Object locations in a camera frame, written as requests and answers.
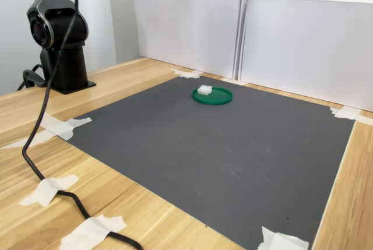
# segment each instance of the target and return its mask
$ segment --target green lid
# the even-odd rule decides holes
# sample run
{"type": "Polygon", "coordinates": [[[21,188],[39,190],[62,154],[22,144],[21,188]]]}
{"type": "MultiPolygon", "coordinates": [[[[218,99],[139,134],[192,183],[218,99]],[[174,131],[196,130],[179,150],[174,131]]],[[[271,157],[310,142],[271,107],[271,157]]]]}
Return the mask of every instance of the green lid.
{"type": "Polygon", "coordinates": [[[192,98],[199,103],[210,104],[210,105],[220,105],[229,103],[233,95],[231,91],[224,88],[212,87],[212,92],[210,94],[199,94],[198,89],[193,90],[192,98]]]}

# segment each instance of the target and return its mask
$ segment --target wooden tabletop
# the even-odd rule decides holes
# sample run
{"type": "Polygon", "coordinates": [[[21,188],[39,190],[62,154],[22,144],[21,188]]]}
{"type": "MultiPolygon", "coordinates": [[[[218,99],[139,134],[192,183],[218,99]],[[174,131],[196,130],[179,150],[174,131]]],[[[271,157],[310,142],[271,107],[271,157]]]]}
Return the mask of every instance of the wooden tabletop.
{"type": "MultiPolygon", "coordinates": [[[[51,92],[47,112],[66,121],[177,77],[187,68],[141,58],[89,74],[97,86],[67,96],[51,92]]],[[[263,91],[341,108],[342,105],[246,84],[263,91]]],[[[0,96],[0,147],[28,137],[45,89],[33,87],[0,96]]],[[[373,113],[362,111],[373,118],[373,113]]],[[[79,180],[68,190],[91,216],[122,216],[120,231],[145,249],[241,249],[226,237],[60,138],[28,150],[45,177],[70,174],[79,180]]],[[[373,249],[372,126],[355,122],[313,249],[373,249]]],[[[70,198],[56,196],[48,207],[20,206],[39,179],[21,148],[0,150],[0,249],[58,249],[61,238],[84,221],[70,198]]],[[[130,249],[106,238],[97,249],[130,249]]]]}

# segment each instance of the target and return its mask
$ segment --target gray mat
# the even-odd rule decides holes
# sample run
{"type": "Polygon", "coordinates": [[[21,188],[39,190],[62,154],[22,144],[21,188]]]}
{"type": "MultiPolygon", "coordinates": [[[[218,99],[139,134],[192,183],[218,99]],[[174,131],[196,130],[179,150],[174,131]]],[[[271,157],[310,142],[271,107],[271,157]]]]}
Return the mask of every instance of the gray mat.
{"type": "Polygon", "coordinates": [[[94,110],[68,142],[246,249],[262,226],[312,244],[354,121],[210,78],[176,78],[94,110]],[[202,84],[233,92],[199,104],[202,84]]]}

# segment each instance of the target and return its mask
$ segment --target cable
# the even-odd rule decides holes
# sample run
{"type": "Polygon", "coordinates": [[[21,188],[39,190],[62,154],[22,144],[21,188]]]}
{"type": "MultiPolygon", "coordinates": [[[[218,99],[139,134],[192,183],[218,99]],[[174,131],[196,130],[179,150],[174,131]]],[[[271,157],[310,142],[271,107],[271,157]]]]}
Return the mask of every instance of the cable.
{"type": "MultiPolygon", "coordinates": [[[[41,66],[41,65],[36,65],[36,66],[34,66],[34,68],[32,69],[33,70],[33,72],[35,72],[38,68],[41,68],[41,69],[43,69],[43,67],[41,66]]],[[[23,87],[24,87],[24,81],[22,82],[22,84],[21,85],[19,85],[19,87],[18,87],[18,89],[17,89],[17,91],[20,91],[21,89],[23,89],[23,87]]]]}
{"type": "MultiPolygon", "coordinates": [[[[58,56],[57,56],[57,60],[56,60],[56,65],[54,66],[54,69],[52,71],[52,74],[51,74],[51,77],[49,78],[48,80],[48,83],[47,83],[47,88],[45,90],[45,96],[44,96],[44,101],[43,101],[43,105],[41,106],[41,110],[40,110],[40,114],[39,114],[39,117],[37,118],[37,121],[35,123],[35,126],[30,134],[30,137],[28,138],[26,144],[23,146],[23,149],[22,149],[22,156],[23,158],[25,159],[25,161],[29,164],[29,166],[31,167],[31,169],[35,172],[35,174],[39,177],[40,180],[43,180],[44,179],[44,176],[43,174],[38,170],[38,168],[35,166],[35,164],[31,161],[30,157],[27,155],[27,149],[29,148],[31,142],[33,141],[34,137],[35,137],[35,134],[41,124],[41,120],[43,119],[43,116],[44,116],[44,113],[45,113],[45,109],[47,108],[47,104],[48,104],[48,99],[49,99],[49,95],[50,95],[50,92],[51,92],[51,86],[52,86],[52,81],[53,81],[53,78],[57,72],[57,69],[58,69],[58,66],[59,66],[59,63],[61,61],[61,55],[62,55],[62,52],[65,48],[65,45],[66,45],[66,41],[70,35],[70,32],[71,32],[71,29],[74,25],[74,22],[76,20],[76,18],[78,17],[78,14],[79,14],[79,4],[78,4],[79,0],[75,0],[75,8],[74,8],[74,14],[72,16],[72,19],[70,21],[70,24],[69,24],[69,27],[65,33],[65,36],[64,36],[64,39],[62,40],[62,44],[61,44],[61,47],[60,47],[60,50],[59,50],[59,53],[58,53],[58,56]]],[[[62,196],[68,196],[70,198],[72,198],[76,205],[78,206],[80,212],[82,212],[83,216],[85,217],[85,219],[88,219],[90,217],[90,215],[88,214],[87,210],[84,208],[84,206],[82,205],[81,201],[79,200],[78,196],[76,196],[74,193],[71,193],[71,192],[66,192],[66,191],[58,191],[57,192],[58,195],[62,195],[62,196]]],[[[143,247],[141,246],[140,243],[138,243],[137,241],[129,238],[129,237],[126,237],[124,235],[121,235],[121,234],[117,234],[117,233],[114,233],[114,232],[110,232],[108,235],[108,237],[113,237],[117,240],[120,240],[120,241],[123,241],[123,242],[126,242],[127,244],[135,247],[137,250],[143,250],[143,247]]]]}

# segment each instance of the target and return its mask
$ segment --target tape strip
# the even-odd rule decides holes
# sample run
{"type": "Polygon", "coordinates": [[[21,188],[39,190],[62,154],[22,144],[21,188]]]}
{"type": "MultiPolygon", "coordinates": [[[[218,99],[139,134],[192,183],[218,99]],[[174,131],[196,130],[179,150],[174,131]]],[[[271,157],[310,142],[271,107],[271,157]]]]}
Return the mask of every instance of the tape strip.
{"type": "Polygon", "coordinates": [[[222,78],[221,81],[224,81],[224,82],[229,82],[229,83],[232,83],[232,84],[236,84],[236,85],[246,85],[247,83],[246,82],[242,82],[242,81],[237,81],[237,80],[233,80],[233,79],[229,79],[229,78],[222,78]]]}
{"type": "Polygon", "coordinates": [[[263,242],[258,250],[307,250],[308,242],[300,240],[297,237],[274,233],[267,228],[262,227],[263,242]]]}
{"type": "Polygon", "coordinates": [[[331,107],[330,110],[332,110],[332,114],[334,114],[336,118],[356,120],[360,123],[373,126],[373,119],[360,115],[360,109],[344,106],[341,109],[331,107]]]}
{"type": "Polygon", "coordinates": [[[171,68],[171,70],[174,71],[175,74],[179,74],[179,77],[185,77],[185,78],[199,78],[199,75],[202,74],[202,71],[190,71],[190,72],[185,72],[185,71],[179,71],[177,69],[171,68]]]}
{"type": "Polygon", "coordinates": [[[72,233],[63,237],[60,250],[89,250],[104,241],[110,231],[115,233],[125,228],[121,216],[106,218],[91,217],[80,224],[72,233]]]}
{"type": "MultiPolygon", "coordinates": [[[[59,119],[54,118],[52,115],[45,113],[43,116],[43,120],[41,120],[41,126],[45,130],[38,132],[35,135],[33,141],[30,144],[30,147],[43,143],[56,135],[58,135],[62,139],[69,140],[73,136],[74,128],[84,125],[90,121],[92,121],[91,118],[85,118],[79,120],[70,119],[66,122],[63,122],[59,119]]],[[[26,144],[27,140],[28,138],[24,138],[12,144],[6,145],[0,149],[23,147],[26,144]]]]}
{"type": "Polygon", "coordinates": [[[41,206],[47,207],[58,190],[66,190],[76,181],[78,181],[78,177],[75,175],[69,175],[60,179],[45,178],[41,180],[36,190],[21,201],[19,205],[27,206],[38,202],[41,206]]]}

